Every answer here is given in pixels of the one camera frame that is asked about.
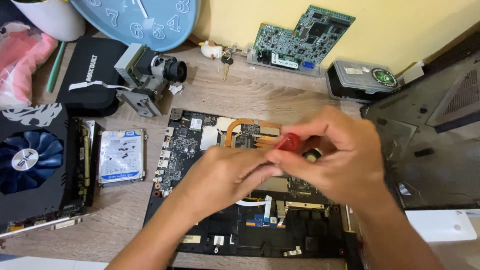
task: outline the graphics card fan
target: graphics card fan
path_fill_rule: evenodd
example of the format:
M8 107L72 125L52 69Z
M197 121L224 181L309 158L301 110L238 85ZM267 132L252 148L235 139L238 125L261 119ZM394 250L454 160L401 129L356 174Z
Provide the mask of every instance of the graphics card fan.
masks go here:
M0 144L0 192L41 186L62 165L62 142L49 132L27 131Z

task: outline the clear plastic container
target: clear plastic container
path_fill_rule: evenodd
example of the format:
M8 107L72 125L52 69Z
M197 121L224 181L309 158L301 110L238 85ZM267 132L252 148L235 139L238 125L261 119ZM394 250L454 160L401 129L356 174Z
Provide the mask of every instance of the clear plastic container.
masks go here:
M342 59L334 61L325 77L331 98L360 103L383 99L399 85L386 66Z

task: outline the clock hand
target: clock hand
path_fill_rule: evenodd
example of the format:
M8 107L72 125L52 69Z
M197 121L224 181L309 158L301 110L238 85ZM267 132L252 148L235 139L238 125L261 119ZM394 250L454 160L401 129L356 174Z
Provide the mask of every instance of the clock hand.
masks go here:
M145 11L145 8L142 5L142 2L140 0L137 0L137 4L140 7L140 10L142 11L142 13L144 14L145 19L148 19L147 12Z

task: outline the yellow wall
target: yellow wall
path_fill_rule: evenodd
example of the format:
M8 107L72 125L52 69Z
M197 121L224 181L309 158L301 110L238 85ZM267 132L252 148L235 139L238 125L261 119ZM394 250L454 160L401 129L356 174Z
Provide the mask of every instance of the yellow wall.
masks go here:
M398 73L480 20L480 0L202 0L193 33L243 48L253 44L260 23L293 29L310 4L357 18L323 68L342 56Z

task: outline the blue clock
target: blue clock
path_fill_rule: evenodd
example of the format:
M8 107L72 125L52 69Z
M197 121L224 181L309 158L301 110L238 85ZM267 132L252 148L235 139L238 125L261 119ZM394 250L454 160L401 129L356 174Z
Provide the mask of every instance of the blue clock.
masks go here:
M200 15L201 0L70 0L98 30L127 45L166 51L184 42Z

